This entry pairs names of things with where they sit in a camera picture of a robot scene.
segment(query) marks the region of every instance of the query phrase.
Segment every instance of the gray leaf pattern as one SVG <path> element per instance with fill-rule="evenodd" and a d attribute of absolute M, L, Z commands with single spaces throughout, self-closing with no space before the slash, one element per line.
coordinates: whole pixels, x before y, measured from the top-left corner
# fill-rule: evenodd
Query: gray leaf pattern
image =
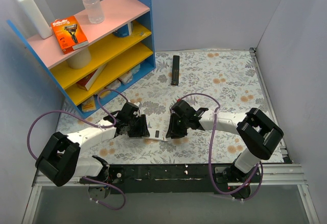
<path fill-rule="evenodd" d="M 173 55 L 180 56 L 179 85 L 171 86 Z M 218 99 L 222 112 L 247 112 L 258 107 L 268 113 L 260 83 L 249 52 L 189 51 L 156 53 L 156 69 L 132 85 L 124 95 L 132 103 L 139 103 L 142 113 L 147 115 L 149 128 L 166 131 L 169 125 L 169 108 L 183 95 L 198 92 Z M 216 104 L 202 96 L 185 99 L 192 106 L 215 109 Z M 105 108 L 120 110 L 125 103 L 116 97 Z M 63 109 L 74 111 L 67 101 Z M 98 110 L 88 121 L 98 122 L 105 112 Z M 88 125 L 62 114 L 58 130 L 64 134 L 87 128 Z M 119 136 L 103 141 L 84 152 L 82 157 L 99 155 L 109 164 L 172 164 L 207 163 L 211 131 L 188 130 L 188 136 L 168 142 L 148 139 L 131 139 Z M 241 137 L 216 132 L 212 161 L 231 163 L 246 148 Z M 283 162 L 278 148 L 268 162 Z"/>

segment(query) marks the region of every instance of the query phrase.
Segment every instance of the pink shelf board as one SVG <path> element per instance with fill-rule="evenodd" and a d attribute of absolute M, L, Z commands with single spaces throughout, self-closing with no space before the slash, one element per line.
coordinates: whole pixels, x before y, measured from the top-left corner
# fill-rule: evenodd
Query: pink shelf board
<path fill-rule="evenodd" d="M 103 0 L 101 1 L 101 6 L 105 20 L 100 24 L 90 23 L 85 10 L 75 15 L 89 44 L 96 42 L 126 23 L 150 11 L 149 7 L 138 0 Z M 80 48 L 64 55 L 54 35 L 47 39 L 42 39 L 37 34 L 27 41 L 49 69 L 84 49 Z"/>

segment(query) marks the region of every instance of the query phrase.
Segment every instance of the wall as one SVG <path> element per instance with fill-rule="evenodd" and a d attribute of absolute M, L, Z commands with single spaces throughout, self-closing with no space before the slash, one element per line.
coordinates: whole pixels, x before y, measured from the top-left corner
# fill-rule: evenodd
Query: wall
<path fill-rule="evenodd" d="M 35 0 L 48 20 L 52 14 L 44 0 Z M 36 60 L 7 26 L 13 20 L 30 35 L 28 23 L 14 0 L 1 0 L 0 11 L 0 223 L 21 223 L 31 193 L 35 160 L 26 147 L 32 121 L 41 113 L 59 109 L 62 96 Z M 58 115 L 49 115 L 32 133 L 32 149 L 39 155 L 54 132 Z"/>
<path fill-rule="evenodd" d="M 287 149 L 301 163 L 321 223 L 327 223 L 327 0 L 282 0 L 258 60 Z"/>
<path fill-rule="evenodd" d="M 158 51 L 256 47 L 281 0 L 152 0 Z M 81 0 L 46 0 L 55 18 L 83 10 Z"/>

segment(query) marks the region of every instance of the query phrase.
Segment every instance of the table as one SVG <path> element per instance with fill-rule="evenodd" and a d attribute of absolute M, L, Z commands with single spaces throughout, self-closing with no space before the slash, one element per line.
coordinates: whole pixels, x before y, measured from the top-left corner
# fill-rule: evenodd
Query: table
<path fill-rule="evenodd" d="M 180 56 L 179 85 L 171 86 L 173 55 Z M 247 112 L 252 107 L 263 110 L 268 116 L 267 101 L 260 80 L 248 51 L 182 51 L 156 53 L 156 69 L 132 85 L 124 95 L 132 103 L 139 103 L 141 113 L 146 114 L 149 128 L 167 130 L 169 108 L 178 98 L 192 92 L 209 94 L 218 99 L 221 112 Z M 191 106 L 215 109 L 216 104 L 206 97 L 191 96 L 185 99 Z M 105 108 L 120 110 L 125 100 L 120 96 Z M 65 111 L 74 112 L 67 101 Z M 97 111 L 87 118 L 98 122 L 106 113 Z M 62 114 L 57 130 L 63 134 L 76 132 L 88 125 Z M 99 155 L 109 164 L 169 164 L 207 163 L 211 131 L 188 130 L 188 136 L 172 141 L 130 139 L 119 136 L 103 141 L 84 152 L 81 157 Z M 232 163 L 245 149 L 242 139 L 234 134 L 217 132 L 213 146 L 213 163 Z M 270 163 L 280 163 L 283 156 L 279 147 Z"/>

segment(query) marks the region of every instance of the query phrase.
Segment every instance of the yellow shelf board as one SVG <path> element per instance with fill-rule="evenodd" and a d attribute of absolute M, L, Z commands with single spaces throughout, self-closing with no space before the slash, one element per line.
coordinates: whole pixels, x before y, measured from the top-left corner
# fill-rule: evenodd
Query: yellow shelf board
<path fill-rule="evenodd" d="M 138 43 L 108 62 L 89 91 L 82 90 L 74 84 L 66 89 L 66 92 L 77 106 L 152 54 L 149 48 Z"/>
<path fill-rule="evenodd" d="M 90 50 L 92 60 L 84 68 L 72 69 L 68 66 L 67 62 L 64 61 L 51 68 L 50 72 L 53 74 L 62 88 L 67 89 L 81 78 L 85 77 L 103 64 L 109 62 L 113 58 L 117 57 L 127 49 L 151 35 L 151 31 L 136 21 L 133 22 L 133 26 L 133 32 L 128 37 L 119 38 L 113 34 L 110 34 L 90 45 L 88 48 Z"/>

